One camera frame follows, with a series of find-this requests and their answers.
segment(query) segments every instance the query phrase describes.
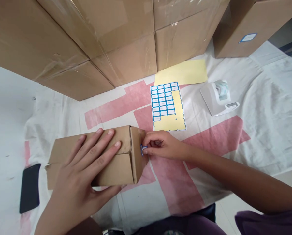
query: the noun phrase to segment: hand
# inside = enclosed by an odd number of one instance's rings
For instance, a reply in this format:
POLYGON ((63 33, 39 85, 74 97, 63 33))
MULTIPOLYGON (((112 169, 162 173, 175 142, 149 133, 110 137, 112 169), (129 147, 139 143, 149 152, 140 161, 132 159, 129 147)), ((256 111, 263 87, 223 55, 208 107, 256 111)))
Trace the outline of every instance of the hand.
POLYGON ((94 177, 112 160, 119 150, 118 141, 100 156, 114 135, 109 130, 98 143, 100 128, 84 145, 82 135, 72 149, 67 161, 59 170, 52 196, 37 224, 35 234, 65 234, 74 226, 95 214, 114 197, 121 186, 112 186, 97 192, 92 189, 94 177))
POLYGON ((143 154, 185 161, 191 153, 192 146, 187 145, 166 131, 147 132, 143 141, 143 154))

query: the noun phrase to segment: left hand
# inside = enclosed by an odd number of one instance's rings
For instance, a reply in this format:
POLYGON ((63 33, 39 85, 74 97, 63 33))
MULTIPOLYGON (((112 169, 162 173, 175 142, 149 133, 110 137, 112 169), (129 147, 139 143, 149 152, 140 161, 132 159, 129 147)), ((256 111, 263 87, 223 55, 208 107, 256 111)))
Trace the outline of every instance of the left hand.
POLYGON ((104 204, 121 190, 112 186, 103 191, 91 187, 94 177, 112 160, 121 146, 118 141, 100 156, 114 135, 109 130, 98 143, 103 130, 86 139, 82 135, 72 149, 67 161, 59 170, 52 196, 37 224, 37 234, 65 234, 74 226, 95 214, 104 204))

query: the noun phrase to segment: packing tape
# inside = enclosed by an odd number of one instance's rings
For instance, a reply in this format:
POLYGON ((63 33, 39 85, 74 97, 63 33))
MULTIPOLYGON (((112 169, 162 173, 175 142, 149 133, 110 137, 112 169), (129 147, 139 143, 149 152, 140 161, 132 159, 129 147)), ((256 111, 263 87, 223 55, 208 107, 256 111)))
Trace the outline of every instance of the packing tape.
POLYGON ((226 99, 226 94, 229 91, 228 84, 222 80, 218 80, 215 82, 215 87, 218 90, 220 100, 222 100, 222 98, 226 99))

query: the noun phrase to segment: cardboard box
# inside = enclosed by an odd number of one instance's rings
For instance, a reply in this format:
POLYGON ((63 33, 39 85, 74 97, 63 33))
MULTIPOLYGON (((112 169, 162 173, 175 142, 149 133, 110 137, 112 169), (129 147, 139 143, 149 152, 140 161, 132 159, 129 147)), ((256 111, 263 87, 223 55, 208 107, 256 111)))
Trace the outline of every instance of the cardboard box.
POLYGON ((231 0, 213 36, 216 58, 251 55, 292 18, 292 0, 231 0))
POLYGON ((152 0, 37 0, 90 59, 154 33, 152 0))
POLYGON ((37 0, 120 86, 157 72, 152 0, 37 0))
POLYGON ((0 1, 0 66, 31 80, 89 58, 34 0, 0 1))
POLYGON ((78 101, 114 89, 90 61, 37 82, 78 101))
POLYGON ((92 59, 114 86, 157 73, 154 33, 92 59))
POLYGON ((205 52, 229 0, 203 3, 201 12, 156 31, 158 71, 205 52))
MULTIPOLYGON (((104 152, 119 140, 122 145, 111 162, 95 177, 92 186, 137 184, 148 161, 147 155, 142 157, 140 148, 145 138, 144 130, 132 126, 118 127, 114 130, 115 134, 104 152)), ((107 132, 108 130, 104 130, 101 138, 107 132)), ((86 141, 94 133, 88 133, 86 141)), ((45 167, 49 190, 54 189, 59 167, 69 156, 72 146, 80 136, 75 135, 55 140, 49 165, 45 167)))
POLYGON ((218 6, 221 0, 153 0, 155 30, 183 20, 210 7, 218 6))

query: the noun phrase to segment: yellow paper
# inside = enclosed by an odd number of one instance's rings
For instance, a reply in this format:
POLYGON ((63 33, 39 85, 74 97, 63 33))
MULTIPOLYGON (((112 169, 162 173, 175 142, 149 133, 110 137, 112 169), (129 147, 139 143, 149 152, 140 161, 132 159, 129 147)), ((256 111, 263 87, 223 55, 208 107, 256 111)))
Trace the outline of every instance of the yellow paper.
POLYGON ((155 121, 153 123, 154 131, 180 131, 186 129, 180 91, 172 91, 172 97, 174 101, 175 114, 161 116, 160 121, 155 121))
POLYGON ((155 75, 155 86, 178 82, 179 85, 207 81, 205 60, 188 60, 159 71, 155 75))

